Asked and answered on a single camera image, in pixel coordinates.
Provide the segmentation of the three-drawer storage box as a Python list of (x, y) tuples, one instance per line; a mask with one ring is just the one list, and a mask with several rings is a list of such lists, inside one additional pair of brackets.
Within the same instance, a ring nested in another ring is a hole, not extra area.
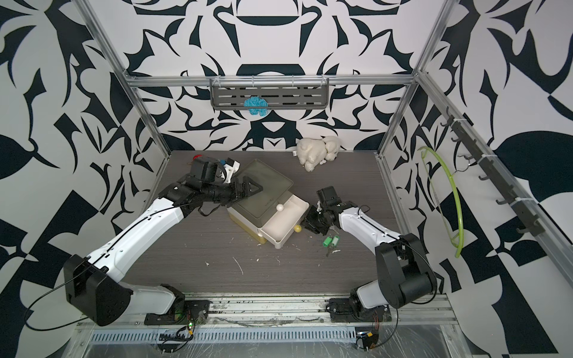
[(292, 195), (289, 189), (293, 186), (293, 181), (257, 159), (242, 166), (237, 178), (242, 180), (245, 175), (262, 185), (264, 190), (232, 204), (228, 208), (228, 215), (248, 235), (265, 244), (267, 241), (258, 236), (258, 229), (277, 212), (276, 206), (284, 204)]

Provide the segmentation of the keys with green tag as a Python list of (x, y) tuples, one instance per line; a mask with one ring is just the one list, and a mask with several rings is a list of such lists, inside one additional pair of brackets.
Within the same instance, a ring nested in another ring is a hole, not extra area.
[(323, 241), (323, 246), (326, 249), (326, 256), (328, 257), (331, 253), (331, 249), (332, 249), (332, 242), (333, 242), (333, 237), (327, 237), (324, 241)]

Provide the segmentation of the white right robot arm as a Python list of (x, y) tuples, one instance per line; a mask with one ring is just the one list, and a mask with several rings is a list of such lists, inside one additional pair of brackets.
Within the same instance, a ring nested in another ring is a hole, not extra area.
[(374, 254), (377, 269), (377, 278), (352, 289), (348, 298), (329, 300), (326, 311), (332, 319), (365, 322), (385, 308), (419, 304), (423, 296), (437, 293), (437, 277), (417, 235), (384, 227), (367, 215), (366, 207), (343, 201), (332, 186), (317, 195), (302, 227), (314, 234), (327, 235), (333, 228), (351, 234)]

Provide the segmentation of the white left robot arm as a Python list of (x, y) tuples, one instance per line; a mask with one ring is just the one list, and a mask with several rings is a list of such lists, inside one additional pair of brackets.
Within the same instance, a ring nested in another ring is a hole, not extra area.
[(164, 323), (186, 317), (183, 294), (170, 285), (141, 286), (123, 279), (136, 261), (171, 227), (206, 202), (229, 207), (257, 195), (263, 186), (245, 176), (229, 183), (192, 179), (167, 186), (132, 224), (86, 257), (71, 256), (64, 264), (66, 300), (99, 326), (122, 316), (158, 316)]

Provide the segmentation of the white plush toy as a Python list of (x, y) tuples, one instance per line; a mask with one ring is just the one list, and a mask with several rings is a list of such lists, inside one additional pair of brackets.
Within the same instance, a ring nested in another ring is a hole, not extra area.
[(312, 172), (317, 166), (334, 161), (340, 149), (339, 137), (329, 136), (320, 140), (303, 138), (298, 141), (292, 155), (298, 158), (307, 172)]

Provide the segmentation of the teal crumpled cloth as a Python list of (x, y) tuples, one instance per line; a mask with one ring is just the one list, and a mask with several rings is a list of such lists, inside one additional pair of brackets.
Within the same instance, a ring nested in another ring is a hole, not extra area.
[(268, 102), (259, 96), (250, 96), (244, 101), (244, 107), (252, 116), (266, 116), (269, 111)]

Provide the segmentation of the green clothes hanger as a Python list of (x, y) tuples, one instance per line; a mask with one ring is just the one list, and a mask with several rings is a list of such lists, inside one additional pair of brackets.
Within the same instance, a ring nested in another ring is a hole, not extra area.
[[(465, 222), (460, 193), (454, 173), (450, 170), (446, 161), (434, 151), (434, 149), (428, 146), (422, 146), (418, 151), (420, 152), (431, 194), (434, 196), (436, 208), (446, 228), (449, 241), (455, 248), (454, 257), (460, 259), (465, 247)], [(434, 179), (437, 177), (436, 173), (433, 172), (434, 169), (441, 169), (443, 171), (443, 177), (449, 185), (450, 193), (444, 198), (439, 198), (438, 196), (439, 188), (434, 184)]]

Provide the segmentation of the grey wall shelf rack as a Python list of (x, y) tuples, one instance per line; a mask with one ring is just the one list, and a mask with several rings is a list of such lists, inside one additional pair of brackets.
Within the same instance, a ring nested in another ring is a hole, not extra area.
[(210, 103), (216, 110), (247, 110), (250, 96), (264, 98), (269, 110), (322, 110), (329, 103), (330, 83), (324, 77), (251, 76), (210, 80)]

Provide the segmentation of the grey wall hook rail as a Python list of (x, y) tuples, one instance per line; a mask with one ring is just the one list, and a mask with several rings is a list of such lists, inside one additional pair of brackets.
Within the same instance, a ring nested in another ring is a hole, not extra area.
[(454, 143), (461, 144), (466, 150), (459, 156), (468, 161), (470, 166), (476, 165), (482, 171), (481, 181), (489, 181), (501, 195), (495, 202), (508, 206), (521, 222), (518, 225), (519, 234), (531, 234), (536, 237), (546, 232), (540, 215), (533, 208), (533, 199), (525, 194), (512, 174), (501, 162), (493, 150), (479, 137), (466, 118), (456, 118), (446, 108), (444, 127), (450, 128), (455, 137)]

